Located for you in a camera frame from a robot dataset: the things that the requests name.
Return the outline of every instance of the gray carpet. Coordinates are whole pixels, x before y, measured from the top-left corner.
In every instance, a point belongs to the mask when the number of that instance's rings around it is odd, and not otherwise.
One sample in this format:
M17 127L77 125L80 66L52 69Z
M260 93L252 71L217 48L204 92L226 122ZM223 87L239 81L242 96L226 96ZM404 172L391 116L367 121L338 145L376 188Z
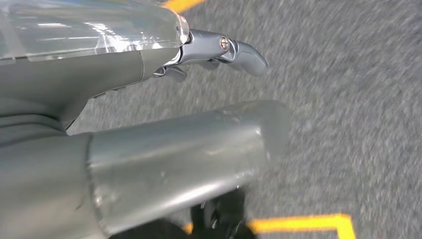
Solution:
M289 151L248 186L251 218L341 212L359 239L422 238L420 1L208 0L184 16L256 46L271 71L152 79L90 101L70 133L281 100L294 113Z

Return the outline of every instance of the transparent plastic cover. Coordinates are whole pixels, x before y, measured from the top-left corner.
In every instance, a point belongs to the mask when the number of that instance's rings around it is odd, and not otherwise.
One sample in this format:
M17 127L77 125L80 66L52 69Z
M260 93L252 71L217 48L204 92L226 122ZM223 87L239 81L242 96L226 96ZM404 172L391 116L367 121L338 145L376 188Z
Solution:
M174 48L189 27L176 13L125 0L0 0L0 65Z

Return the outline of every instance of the black shoe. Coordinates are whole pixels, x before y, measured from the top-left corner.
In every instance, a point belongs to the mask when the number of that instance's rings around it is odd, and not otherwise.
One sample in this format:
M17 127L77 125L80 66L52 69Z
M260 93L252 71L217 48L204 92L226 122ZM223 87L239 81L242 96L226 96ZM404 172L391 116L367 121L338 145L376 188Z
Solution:
M244 192L235 190L192 207L192 238L256 239L246 225L244 203Z

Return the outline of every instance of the yellow tape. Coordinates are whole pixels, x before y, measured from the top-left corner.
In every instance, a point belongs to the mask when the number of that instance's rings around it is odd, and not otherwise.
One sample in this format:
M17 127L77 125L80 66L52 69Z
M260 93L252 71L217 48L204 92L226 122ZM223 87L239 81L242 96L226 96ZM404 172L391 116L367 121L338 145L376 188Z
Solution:
M182 13L205 0L169 0L162 7L169 8L177 13Z
M249 224L254 233L337 231L338 239L356 239L349 215L332 214L307 217L256 219ZM190 233L192 224L184 230Z

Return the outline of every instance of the screw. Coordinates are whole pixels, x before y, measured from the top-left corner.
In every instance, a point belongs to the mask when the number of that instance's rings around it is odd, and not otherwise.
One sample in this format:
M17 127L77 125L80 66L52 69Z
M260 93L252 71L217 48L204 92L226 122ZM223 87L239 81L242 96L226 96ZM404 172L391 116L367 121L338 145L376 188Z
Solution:
M229 42L226 36L221 36L220 37L220 47L224 50L227 51L228 50L228 46L229 46Z

